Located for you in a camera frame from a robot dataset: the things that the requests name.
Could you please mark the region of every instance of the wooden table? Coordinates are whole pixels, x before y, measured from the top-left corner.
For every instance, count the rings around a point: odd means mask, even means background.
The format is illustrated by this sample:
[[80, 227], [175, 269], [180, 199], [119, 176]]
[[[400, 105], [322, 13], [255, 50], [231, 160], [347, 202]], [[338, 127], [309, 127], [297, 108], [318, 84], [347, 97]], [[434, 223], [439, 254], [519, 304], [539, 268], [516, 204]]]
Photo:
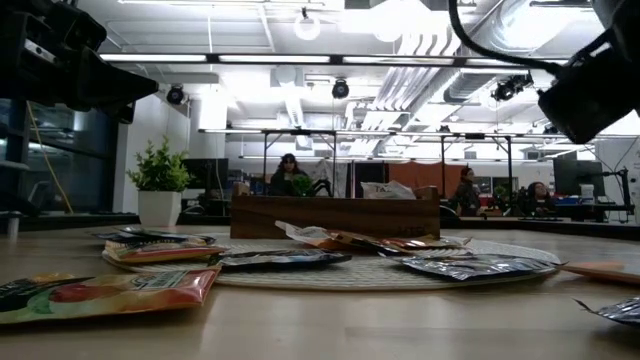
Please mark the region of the wooden table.
[[[88, 236], [90, 231], [23, 233], [15, 242], [0, 238], [0, 282], [46, 272], [119, 272], [100, 259], [102, 242]], [[563, 260], [640, 261], [640, 247], [633, 242], [523, 231], [444, 233], [534, 247]], [[571, 298], [599, 307], [639, 294], [637, 287], [593, 283], [568, 273], [544, 282], [431, 292], [214, 286], [206, 305], [193, 311], [0, 328], [0, 358], [638, 359], [640, 331], [587, 314]]]

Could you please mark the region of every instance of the round white placemat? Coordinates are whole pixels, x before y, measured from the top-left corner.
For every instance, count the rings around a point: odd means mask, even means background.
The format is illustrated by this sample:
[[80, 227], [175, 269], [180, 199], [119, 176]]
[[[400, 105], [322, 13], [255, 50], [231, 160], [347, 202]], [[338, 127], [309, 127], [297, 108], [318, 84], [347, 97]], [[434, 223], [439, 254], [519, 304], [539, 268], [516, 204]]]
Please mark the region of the round white placemat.
[[[307, 247], [293, 240], [229, 240], [228, 236], [217, 236], [217, 245], [227, 247], [233, 252], [282, 250]], [[514, 245], [498, 244], [490, 241], [471, 240], [467, 244], [475, 254], [514, 255], [559, 263], [553, 254]], [[459, 255], [462, 249], [443, 249], [424, 251], [425, 255]], [[173, 270], [197, 270], [206, 268], [205, 262], [173, 262], [149, 265], [126, 265], [114, 262], [106, 252], [103, 258], [120, 268], [135, 272], [159, 272]], [[359, 291], [359, 290], [433, 290], [450, 287], [483, 285], [521, 281], [544, 276], [555, 270], [527, 274], [490, 278], [487, 280], [447, 281], [410, 271], [393, 260], [379, 256], [354, 256], [351, 261], [329, 265], [322, 268], [296, 269], [291, 271], [265, 272], [222, 272], [216, 279], [217, 284], [263, 287], [278, 289]]]

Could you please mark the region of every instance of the wooden box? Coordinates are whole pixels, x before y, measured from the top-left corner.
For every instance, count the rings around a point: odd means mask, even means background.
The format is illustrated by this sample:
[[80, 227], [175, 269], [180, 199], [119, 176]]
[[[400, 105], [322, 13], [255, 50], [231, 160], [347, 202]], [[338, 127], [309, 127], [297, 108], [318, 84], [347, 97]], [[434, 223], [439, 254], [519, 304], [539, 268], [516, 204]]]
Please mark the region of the wooden box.
[[281, 239], [276, 220], [320, 226], [376, 237], [440, 236], [439, 200], [371, 200], [235, 196], [231, 201], [231, 237]]

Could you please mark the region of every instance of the woman with dark hair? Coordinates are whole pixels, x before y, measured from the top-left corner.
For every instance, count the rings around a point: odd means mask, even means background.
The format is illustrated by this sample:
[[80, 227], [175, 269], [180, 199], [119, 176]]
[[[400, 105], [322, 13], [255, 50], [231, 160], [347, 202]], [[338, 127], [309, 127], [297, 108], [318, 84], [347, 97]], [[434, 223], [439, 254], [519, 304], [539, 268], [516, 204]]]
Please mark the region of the woman with dark hair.
[[468, 166], [460, 171], [460, 185], [451, 199], [458, 216], [476, 216], [480, 210], [479, 191], [473, 186], [474, 175]]
[[527, 188], [527, 201], [525, 208], [522, 209], [527, 215], [534, 214], [538, 216], [547, 215], [555, 210], [553, 199], [547, 187], [540, 181], [529, 184]]
[[307, 176], [298, 168], [298, 161], [293, 154], [285, 154], [278, 165], [278, 170], [271, 177], [269, 194], [272, 196], [297, 196], [293, 187], [293, 178], [296, 175]]

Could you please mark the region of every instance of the computer monitor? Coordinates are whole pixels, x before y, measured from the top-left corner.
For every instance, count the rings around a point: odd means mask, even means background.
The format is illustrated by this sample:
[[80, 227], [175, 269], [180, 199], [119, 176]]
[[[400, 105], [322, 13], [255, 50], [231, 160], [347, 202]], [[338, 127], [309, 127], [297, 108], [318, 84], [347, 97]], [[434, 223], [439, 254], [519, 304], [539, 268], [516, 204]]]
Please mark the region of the computer monitor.
[[553, 160], [555, 192], [562, 195], [580, 195], [580, 184], [592, 184], [593, 195], [605, 196], [602, 163], [566, 159]]
[[191, 175], [188, 189], [205, 189], [205, 193], [209, 194], [209, 190], [227, 188], [229, 159], [185, 159], [182, 163]]

